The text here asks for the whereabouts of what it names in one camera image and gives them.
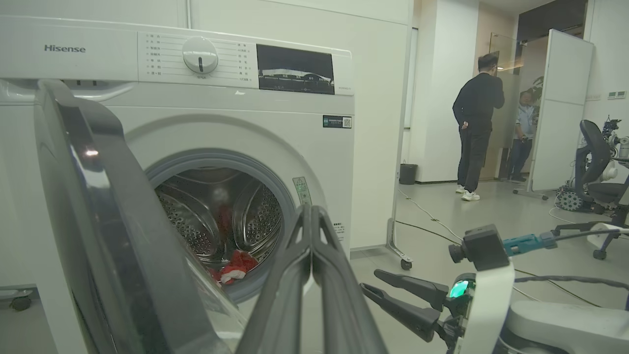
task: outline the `chair backrest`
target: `chair backrest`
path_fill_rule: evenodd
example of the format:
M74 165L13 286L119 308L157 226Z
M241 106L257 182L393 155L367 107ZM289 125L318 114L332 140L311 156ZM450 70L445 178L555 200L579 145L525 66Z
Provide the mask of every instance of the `chair backrest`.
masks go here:
M610 163L611 149L594 122L582 120L580 126L583 137L587 142L589 153L592 154L589 166L581 178L581 183L591 183L601 176Z

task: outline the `control knob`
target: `control knob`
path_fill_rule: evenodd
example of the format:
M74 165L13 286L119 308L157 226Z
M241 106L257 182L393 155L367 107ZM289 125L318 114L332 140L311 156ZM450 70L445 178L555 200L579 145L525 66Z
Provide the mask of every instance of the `control knob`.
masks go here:
M189 38L184 43L181 51L184 55L186 66L194 72L209 74L218 66L216 48L207 38Z

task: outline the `washing machine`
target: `washing machine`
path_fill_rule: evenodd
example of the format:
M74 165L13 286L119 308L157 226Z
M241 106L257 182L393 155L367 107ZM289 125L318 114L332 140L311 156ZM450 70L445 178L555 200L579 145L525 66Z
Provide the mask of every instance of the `washing machine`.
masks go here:
M47 205L37 158L33 117L42 79L59 80L74 98L120 121L125 148L144 173L129 172L128 180L149 185L162 206L151 218L167 220L206 272L220 272L237 250L256 259L243 279L222 285L236 303L261 289L274 246L301 204L327 209L349 255L356 124L350 52L10 16L0 17L0 47L10 49L0 51L0 175L13 210L0 215L12 230L0 243L22 254L13 258L20 264L0 260L0 268L25 266L33 277L1 288L34 282L43 298L63 284L56 268L68 272L51 227L68 215Z

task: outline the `person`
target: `person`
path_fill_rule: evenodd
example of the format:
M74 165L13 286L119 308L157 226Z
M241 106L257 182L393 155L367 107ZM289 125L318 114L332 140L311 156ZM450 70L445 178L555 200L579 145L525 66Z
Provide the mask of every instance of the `person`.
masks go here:
M503 82L496 77L498 57L487 54L478 58L478 71L463 86L452 106L461 138L456 192L463 193L461 199L468 201L481 199L476 188L489 146L491 117L494 108L504 105Z
M509 179L512 181L524 182L522 168L533 147L533 137L537 129L537 117L535 107L531 105L533 95L531 91L520 93L520 104L518 105L518 116L515 121L515 135L513 136L513 148L509 162Z

